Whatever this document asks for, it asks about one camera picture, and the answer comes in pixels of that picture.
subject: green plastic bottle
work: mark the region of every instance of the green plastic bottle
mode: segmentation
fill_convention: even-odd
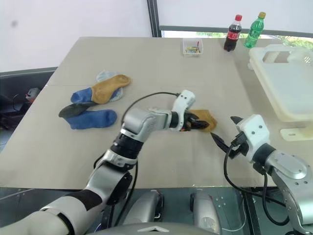
[[[264,28],[265,15],[266,15],[265,12],[260,12],[258,19],[256,19],[256,21],[252,23],[249,35],[245,41],[245,47],[247,48],[255,47],[255,44]]]

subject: beige table surface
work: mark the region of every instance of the beige table surface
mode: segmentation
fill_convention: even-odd
[[[256,75],[247,69],[248,49],[243,42],[237,43],[234,52],[224,51],[223,43],[224,39],[203,39],[204,54],[185,58],[181,39],[81,38],[0,154],[0,186],[84,188],[94,160],[110,147],[122,113],[135,99],[184,89],[196,95],[193,109],[211,111],[218,121],[214,132],[227,143],[238,133],[230,116],[261,114],[273,146],[313,165],[313,141],[286,142],[280,137],[281,128],[299,124],[277,119]],[[260,40],[258,45],[270,43]],[[104,129],[71,130],[58,112],[70,104],[73,92],[93,85],[102,70],[118,71],[132,79],[121,100],[92,108],[115,110],[117,122]],[[169,95],[158,95],[141,101],[138,107],[171,109],[173,101]],[[229,185],[223,175],[224,154],[207,133],[155,132],[138,159],[137,188]],[[263,185],[263,178],[243,156],[229,161],[229,176],[241,186]]]

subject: white plastic tray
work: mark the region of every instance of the white plastic tray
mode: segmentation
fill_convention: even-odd
[[[284,63],[275,63],[288,52]],[[255,71],[278,118],[285,122],[313,122],[313,53],[300,47],[269,45],[252,48],[250,67]],[[281,130],[288,141],[313,140],[313,126]]]

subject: small clear box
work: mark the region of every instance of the small clear box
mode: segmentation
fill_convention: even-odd
[[[182,54],[184,56],[199,56],[203,54],[203,42],[201,38],[183,38]]]

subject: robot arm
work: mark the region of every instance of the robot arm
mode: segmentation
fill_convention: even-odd
[[[231,158],[241,153],[255,169],[260,166],[266,170],[283,194],[294,230],[297,234],[313,234],[313,178],[309,164],[272,147],[260,115],[247,119],[232,117],[232,120],[240,132],[233,143],[240,145],[231,152]],[[221,138],[212,136],[219,147],[227,149]]]
[[[187,109],[195,95],[183,91],[173,109],[133,109],[124,118],[122,129],[113,145],[97,162],[87,186],[58,198],[12,225],[0,229],[2,235],[80,235],[86,232],[106,205],[114,205],[127,192],[132,181],[129,171],[149,135],[155,130],[180,131],[195,123]],[[208,123],[200,122],[203,128]]]

